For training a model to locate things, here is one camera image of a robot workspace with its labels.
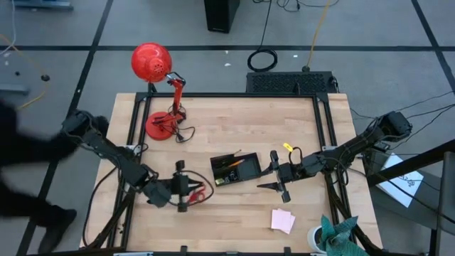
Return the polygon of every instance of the green plant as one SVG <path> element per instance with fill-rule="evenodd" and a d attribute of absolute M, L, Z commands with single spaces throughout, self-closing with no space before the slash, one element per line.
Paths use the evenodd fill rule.
<path fill-rule="evenodd" d="M 349 240 L 350 231 L 357 225 L 357 219 L 358 217 L 352 217 L 332 225 L 330 220 L 322 215 L 319 249 L 326 251 L 328 256 L 368 256 L 368 253 Z"/>

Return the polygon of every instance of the potted plant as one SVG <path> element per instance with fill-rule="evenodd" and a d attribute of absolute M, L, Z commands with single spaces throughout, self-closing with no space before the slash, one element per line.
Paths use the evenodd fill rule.
<path fill-rule="evenodd" d="M 351 230 L 357 225 L 352 217 L 335 226 L 322 215 L 321 225 L 308 231 L 308 244 L 315 252 L 328 256 L 368 256 L 362 248 L 349 240 Z"/>

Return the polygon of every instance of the wooden tabletop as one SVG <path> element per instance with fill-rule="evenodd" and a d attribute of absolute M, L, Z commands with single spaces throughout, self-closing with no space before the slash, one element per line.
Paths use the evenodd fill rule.
<path fill-rule="evenodd" d="M 355 136 L 347 96 L 329 95 L 336 138 L 342 144 Z M 107 137 L 118 145 L 126 144 L 134 105 L 134 94 L 118 94 Z M 171 98 L 153 98 L 150 113 L 166 111 Z M 146 137 L 149 149 L 142 163 L 158 171 L 160 178 L 170 178 L 175 162 L 185 160 L 186 169 L 204 175 L 213 185 L 210 157 L 256 152 L 262 169 L 270 162 L 269 153 L 277 150 L 280 163 L 288 161 L 284 142 L 302 148 L 304 155 L 320 150 L 311 99 L 304 98 L 188 98 L 182 99 L 188 119 L 180 127 L 196 127 L 194 138 L 177 144 L 174 138 L 158 142 Z M 328 143 L 326 118 L 320 105 Z M 141 114 L 137 121 L 138 138 Z M 113 165 L 102 160 L 97 182 Z M 352 167 L 363 171 L 361 161 Z M 273 175 L 215 188 L 214 196 L 203 204 L 192 206 L 187 213 L 177 213 L 175 206 L 158 209 L 138 195 L 134 204 L 128 250 L 178 251 L 187 245 L 189 251 L 220 252 L 310 252 L 306 241 L 309 229 L 319 225 L 321 215 L 331 217 L 323 176 L 289 183 L 291 202 L 256 185 L 276 181 Z M 350 208 L 359 215 L 358 224 L 377 246 L 382 247 L 370 192 L 364 176 L 349 173 L 347 186 Z M 94 197 L 87 239 L 92 241 L 109 220 L 117 192 L 117 175 L 109 177 Z M 272 209 L 281 208 L 296 216 L 290 235 L 271 230 Z M 119 245 L 122 224 L 116 244 Z"/>

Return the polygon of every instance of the red-handled scissors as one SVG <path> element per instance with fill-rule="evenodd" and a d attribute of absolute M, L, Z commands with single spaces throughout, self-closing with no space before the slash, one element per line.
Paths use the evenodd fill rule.
<path fill-rule="evenodd" d="M 204 199 L 205 199 L 205 184 L 202 183 L 201 187 L 195 189 L 193 192 L 190 193 L 188 202 L 189 203 L 200 203 Z"/>

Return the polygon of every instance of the lamp base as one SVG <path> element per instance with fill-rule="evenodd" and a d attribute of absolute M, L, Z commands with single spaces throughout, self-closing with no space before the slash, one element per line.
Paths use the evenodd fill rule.
<path fill-rule="evenodd" d="M 145 131 L 152 139 L 169 139 L 176 131 L 177 123 L 174 118 L 154 124 L 155 121 L 159 121 L 161 118 L 168 119 L 168 112 L 155 112 L 147 119 Z"/>

